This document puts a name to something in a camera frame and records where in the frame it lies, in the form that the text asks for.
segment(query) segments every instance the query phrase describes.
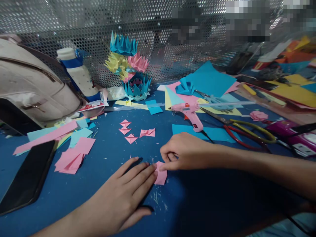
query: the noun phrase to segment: table surface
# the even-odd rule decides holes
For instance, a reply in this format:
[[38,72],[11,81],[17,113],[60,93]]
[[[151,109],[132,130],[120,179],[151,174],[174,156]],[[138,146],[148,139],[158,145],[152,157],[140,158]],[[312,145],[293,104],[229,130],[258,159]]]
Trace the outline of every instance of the table surface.
[[[147,100],[164,103],[164,94],[152,89],[152,95]],[[258,105],[247,105],[239,110],[248,115],[254,109],[268,114],[269,120],[280,117]],[[222,126],[207,114],[200,113],[198,116],[205,127]],[[253,122],[251,118],[223,117]],[[156,128],[156,136],[144,136],[137,139],[137,143],[129,144],[119,131],[119,123],[124,119],[132,122],[131,133],[135,136],[139,136],[141,129],[152,128]],[[171,138],[172,124],[190,125],[183,115],[173,116],[171,111],[165,110],[150,115],[149,111],[142,109],[108,112],[93,122],[96,127],[92,130],[98,132],[96,141],[77,173],[54,172],[54,164],[67,150],[68,141],[57,150],[38,200],[0,217],[1,236],[28,236],[67,215],[89,199],[130,155],[142,157],[150,163],[163,161],[159,150]],[[5,139],[4,135],[0,136],[0,197],[4,196],[27,155],[15,157],[12,154],[17,146],[26,142],[27,137]],[[244,149],[237,143],[216,143]],[[269,148],[274,154],[292,156],[290,151],[279,145],[269,145]],[[154,208],[154,213],[118,236],[192,236],[196,233],[199,236],[228,236],[279,213],[280,209],[276,206],[280,203],[285,209],[291,209],[303,202],[286,189],[242,171],[169,171],[166,184],[154,185],[144,201],[144,205]]]

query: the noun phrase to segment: black phone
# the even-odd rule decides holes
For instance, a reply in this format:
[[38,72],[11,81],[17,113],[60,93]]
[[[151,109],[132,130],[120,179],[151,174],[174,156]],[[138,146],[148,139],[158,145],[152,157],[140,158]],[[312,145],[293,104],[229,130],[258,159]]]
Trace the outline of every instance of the black phone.
[[30,205],[38,199],[57,144],[53,140],[31,148],[0,203],[0,215]]

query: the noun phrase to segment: hand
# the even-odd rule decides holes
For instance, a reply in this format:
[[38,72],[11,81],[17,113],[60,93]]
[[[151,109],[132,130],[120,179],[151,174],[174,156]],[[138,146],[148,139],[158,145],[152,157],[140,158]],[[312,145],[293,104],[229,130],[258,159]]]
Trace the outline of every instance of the hand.
[[226,146],[205,142],[189,133],[179,133],[173,135],[169,142],[161,147],[160,153],[165,164],[159,170],[221,167],[230,149]]
[[81,235],[113,235],[134,225],[143,216],[151,215],[150,209],[137,207],[157,178],[157,165],[141,163],[124,174],[137,159],[129,159],[75,210],[79,226],[84,228]]

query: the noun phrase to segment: water bottle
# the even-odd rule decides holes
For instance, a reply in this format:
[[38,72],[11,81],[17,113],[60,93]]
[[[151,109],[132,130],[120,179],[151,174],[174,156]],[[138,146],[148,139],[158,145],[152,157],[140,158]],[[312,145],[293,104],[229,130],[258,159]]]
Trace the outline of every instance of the water bottle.
[[62,48],[57,50],[57,60],[64,66],[72,79],[88,101],[100,100],[100,93],[94,85],[90,73],[83,65],[83,57],[78,49]]

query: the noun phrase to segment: pink glue gun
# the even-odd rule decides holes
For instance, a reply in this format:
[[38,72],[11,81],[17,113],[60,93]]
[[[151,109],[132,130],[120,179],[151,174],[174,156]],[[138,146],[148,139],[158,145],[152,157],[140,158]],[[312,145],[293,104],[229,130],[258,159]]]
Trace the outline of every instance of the pink glue gun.
[[195,113],[200,109],[200,105],[198,102],[193,105],[190,105],[189,103],[176,104],[171,106],[171,108],[169,109],[182,112],[191,121],[193,125],[193,130],[195,132],[203,131],[203,124]]

